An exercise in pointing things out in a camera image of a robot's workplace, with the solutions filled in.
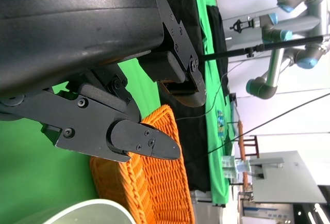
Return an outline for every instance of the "wire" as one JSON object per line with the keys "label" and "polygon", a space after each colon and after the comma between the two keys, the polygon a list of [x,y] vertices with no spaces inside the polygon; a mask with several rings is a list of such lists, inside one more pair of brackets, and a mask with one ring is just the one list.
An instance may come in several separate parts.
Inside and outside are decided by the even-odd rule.
{"label": "wire", "polygon": [[274,121],[274,120],[276,120],[276,119],[278,119],[278,118],[280,118],[280,117],[282,117],[282,116],[284,116],[284,115],[286,115],[286,114],[288,114],[288,113],[290,113],[290,112],[292,112],[292,111],[294,111],[294,110],[296,110],[296,109],[298,109],[298,108],[300,108],[300,107],[303,107],[303,106],[305,106],[305,105],[307,105],[307,104],[310,104],[310,103],[312,103],[312,102],[315,102],[315,101],[317,101],[317,100],[319,100],[319,99],[325,98],[326,96],[329,96],[329,95],[330,95],[330,92],[327,93],[327,94],[325,94],[325,95],[323,95],[323,96],[320,96],[320,97],[318,97],[318,98],[316,98],[316,99],[313,99],[313,100],[310,100],[310,101],[308,101],[308,102],[306,102],[306,103],[303,103],[303,104],[301,104],[301,105],[298,105],[297,107],[292,108],[292,109],[290,109],[290,110],[288,110],[288,111],[286,111],[286,112],[284,112],[284,113],[278,115],[277,117],[274,117],[274,118],[270,119],[269,121],[264,122],[263,124],[254,127],[253,129],[251,129],[251,130],[249,130],[249,131],[247,131],[247,132],[245,132],[245,133],[243,133],[243,134],[241,134],[241,135],[235,137],[234,139],[232,139],[232,140],[230,140],[230,141],[228,141],[228,142],[225,142],[223,145],[221,145],[221,146],[219,146],[219,147],[217,147],[217,148],[215,148],[215,149],[213,149],[213,150],[211,150],[211,151],[209,151],[209,152],[207,152],[207,153],[201,155],[200,157],[195,158],[195,159],[193,159],[193,160],[191,160],[191,161],[188,161],[187,163],[185,163],[185,165],[187,165],[187,164],[189,164],[189,163],[191,163],[191,162],[197,161],[197,160],[203,158],[204,156],[208,156],[209,154],[211,154],[211,153],[215,152],[216,150],[218,150],[218,149],[224,147],[225,145],[231,143],[232,141],[235,141],[236,139],[238,139],[238,138],[240,138],[240,137],[242,137],[242,136],[244,136],[244,135],[246,135],[246,134],[248,134],[248,133],[250,133],[250,132],[252,132],[252,131],[254,131],[254,130],[260,128],[260,127],[262,127],[262,126],[265,126],[266,124],[268,124],[268,123],[270,123],[270,122],[272,122],[272,121]]}
{"label": "wire", "polygon": [[222,77],[221,77],[221,80],[220,80],[220,86],[219,86],[219,88],[218,88],[218,90],[217,90],[217,93],[216,93],[216,96],[215,96],[215,98],[214,98],[214,100],[213,100],[213,103],[212,103],[212,107],[211,107],[211,109],[209,109],[207,112],[205,112],[204,114],[202,114],[202,115],[200,115],[200,116],[197,116],[197,117],[182,117],[182,118],[178,118],[178,119],[175,119],[175,121],[180,121],[180,120],[185,120],[185,119],[194,119],[194,118],[201,118],[201,117],[203,117],[203,116],[206,116],[213,108],[214,108],[214,106],[215,106],[215,104],[216,104],[216,100],[217,100],[217,96],[218,96],[218,93],[219,93],[219,91],[220,91],[220,89],[221,89],[221,86],[222,86],[222,79],[223,79],[223,77],[224,76],[226,76],[228,73],[230,73],[232,70],[234,70],[235,68],[237,68],[238,66],[240,66],[240,65],[242,65],[244,63],[244,61],[242,61],[241,63],[239,63],[239,64],[237,64],[236,66],[234,66],[232,69],[230,69],[228,72],[226,72]]}

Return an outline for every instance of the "orange wicker basket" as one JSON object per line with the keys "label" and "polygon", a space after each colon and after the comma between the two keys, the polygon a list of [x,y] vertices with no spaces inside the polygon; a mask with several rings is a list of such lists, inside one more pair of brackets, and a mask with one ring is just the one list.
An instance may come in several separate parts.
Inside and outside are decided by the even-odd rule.
{"label": "orange wicker basket", "polygon": [[[155,110],[143,123],[170,135],[179,145],[171,108]],[[130,154],[127,163],[92,157],[90,167],[98,195],[123,205],[137,224],[194,224],[184,160]]]}

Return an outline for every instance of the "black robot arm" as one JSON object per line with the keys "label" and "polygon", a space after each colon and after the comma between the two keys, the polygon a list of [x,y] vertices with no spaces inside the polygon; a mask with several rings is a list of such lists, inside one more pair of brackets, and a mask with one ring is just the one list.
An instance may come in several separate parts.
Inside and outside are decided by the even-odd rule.
{"label": "black robot arm", "polygon": [[[206,100],[198,57],[166,0],[2,0],[0,120],[29,118],[60,148],[115,161],[164,159],[177,144],[141,124],[117,65],[138,57],[181,103]],[[51,86],[69,81],[68,91]]]}

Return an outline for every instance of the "bolt head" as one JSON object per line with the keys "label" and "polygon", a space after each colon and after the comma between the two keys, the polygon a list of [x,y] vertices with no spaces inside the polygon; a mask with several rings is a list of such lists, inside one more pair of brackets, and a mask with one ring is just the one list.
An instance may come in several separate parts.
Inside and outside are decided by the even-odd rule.
{"label": "bolt head", "polygon": [[120,81],[118,79],[116,79],[114,81],[114,87],[115,87],[115,89],[119,89],[120,88]]}
{"label": "bolt head", "polygon": [[79,107],[84,107],[85,104],[86,104],[86,100],[85,100],[85,99],[79,99],[79,100],[78,100],[77,105],[78,105]]}
{"label": "bolt head", "polygon": [[73,135],[74,135],[74,132],[73,132],[73,130],[70,129],[70,128],[65,129],[65,130],[63,131],[63,136],[64,136],[65,138],[71,138],[71,137],[73,137]]}
{"label": "bolt head", "polygon": [[148,142],[148,146],[149,147],[152,147],[154,144],[155,144],[155,140],[154,139],[149,140],[149,142]]}
{"label": "bolt head", "polygon": [[196,63],[195,63],[194,60],[192,60],[190,62],[190,69],[191,69],[192,72],[195,72],[196,71]]}

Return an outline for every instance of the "black rod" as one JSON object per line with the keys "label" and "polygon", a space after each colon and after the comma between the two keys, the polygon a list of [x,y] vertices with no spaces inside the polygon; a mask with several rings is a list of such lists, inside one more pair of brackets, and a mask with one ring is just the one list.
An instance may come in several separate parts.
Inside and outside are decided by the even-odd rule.
{"label": "black rod", "polygon": [[231,50],[223,53],[215,53],[210,55],[203,55],[200,57],[201,61],[207,61],[207,60],[219,60],[223,58],[228,57],[234,57],[239,55],[246,55],[250,54],[251,52],[263,52],[263,51],[269,51],[269,50],[277,50],[277,49],[284,49],[286,47],[294,47],[294,46],[300,46],[300,45],[307,45],[310,43],[322,43],[324,40],[323,36],[317,36],[317,37],[307,37],[302,39],[295,39],[285,42],[274,42],[269,44],[260,44],[254,47],[247,47],[245,49],[238,49],[238,50]]}
{"label": "black rod", "polygon": [[317,37],[306,37],[306,38],[302,38],[302,39],[295,39],[295,40],[290,40],[290,41],[285,41],[285,42],[268,43],[268,44],[265,44],[265,51],[283,49],[286,47],[307,45],[310,43],[322,43],[323,39],[324,39],[323,36],[317,36]]}

